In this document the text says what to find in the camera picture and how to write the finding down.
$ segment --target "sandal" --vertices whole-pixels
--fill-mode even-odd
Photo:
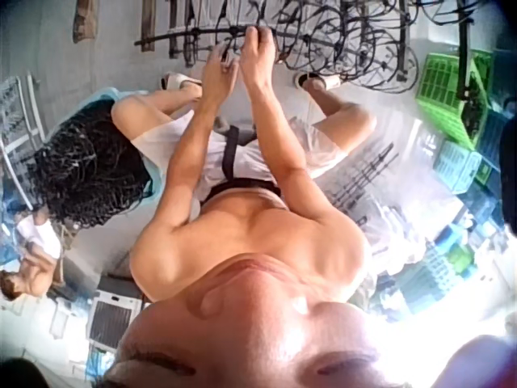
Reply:
[[[343,83],[341,82],[341,78],[338,75],[319,75],[316,73],[299,73],[294,78],[294,85],[297,89],[303,89],[303,85],[305,81],[310,78],[318,78],[325,84],[325,88],[329,91],[330,89],[335,89],[336,87],[340,87]]]
[[[163,91],[177,91],[181,89],[182,83],[186,81],[203,86],[199,79],[190,78],[180,73],[167,73],[160,79],[160,89]]]

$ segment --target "eye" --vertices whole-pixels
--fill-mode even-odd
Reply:
[[[317,370],[317,374],[320,376],[330,376],[335,373],[346,372],[353,369],[359,369],[369,366],[372,360],[368,358],[351,358],[334,362],[333,364],[327,365]]]
[[[153,364],[161,368],[168,369],[181,377],[195,376],[197,372],[195,368],[192,368],[189,365],[185,365],[184,363],[161,353],[136,352],[132,354],[130,358],[131,360]]]

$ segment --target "shoulder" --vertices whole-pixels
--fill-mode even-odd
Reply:
[[[178,277],[177,230],[151,221],[131,250],[130,269],[135,282],[152,300]]]
[[[347,284],[362,278],[370,259],[372,248],[364,232],[347,215],[337,209],[319,221],[321,239],[330,252],[329,273],[334,273]]]

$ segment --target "hand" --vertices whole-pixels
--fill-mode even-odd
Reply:
[[[232,94],[239,70],[238,62],[235,60],[229,64],[222,62],[224,51],[223,44],[212,50],[203,73],[203,97],[200,102],[215,108],[219,108]]]
[[[242,48],[241,71],[248,93],[272,89],[276,46],[267,27],[248,27]]]

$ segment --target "white floor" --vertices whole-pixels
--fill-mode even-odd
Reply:
[[[152,91],[166,71],[186,71],[183,60],[172,61],[168,58],[166,40],[157,42],[153,53],[142,53],[139,47],[133,45],[140,38],[141,0],[99,0],[97,37],[78,44],[72,41],[75,1],[18,0],[7,3],[0,10],[0,75],[4,79],[30,71],[40,80],[37,98],[47,130],[51,130],[82,100],[102,87]],[[156,32],[159,33],[167,30],[168,3],[158,1],[157,7]],[[497,21],[499,16],[493,14],[491,12],[484,18]],[[430,51],[449,49],[441,42],[457,42],[455,27],[439,30],[441,35],[437,35],[435,29],[429,23],[419,23],[414,29],[412,47],[422,63]],[[495,32],[485,34],[479,30],[475,35],[477,38],[473,38],[473,41],[485,46],[479,48],[488,49],[494,44]],[[428,40],[432,36],[438,36],[438,43]],[[194,75],[199,73],[198,66],[194,69]],[[293,75],[283,66],[275,69],[275,91],[286,116],[300,116],[314,122],[322,114],[303,91],[297,91],[292,86]],[[377,132],[397,143],[403,156],[398,165],[407,166],[407,141],[411,138],[414,120],[421,117],[414,102],[414,92],[391,96],[345,85],[336,93],[367,105],[377,114]],[[241,82],[221,110],[233,124],[250,121],[250,106]],[[429,167],[430,163],[424,161],[423,164]],[[401,171],[405,174],[402,181],[406,182],[402,187],[407,188],[411,185],[407,183],[408,179],[417,175],[408,172],[407,168]],[[430,192],[441,200],[450,199],[439,184]],[[88,277],[97,279],[103,270],[109,270],[124,257],[152,217],[155,206],[141,206],[129,214],[114,217],[105,226],[82,231],[69,257]]]

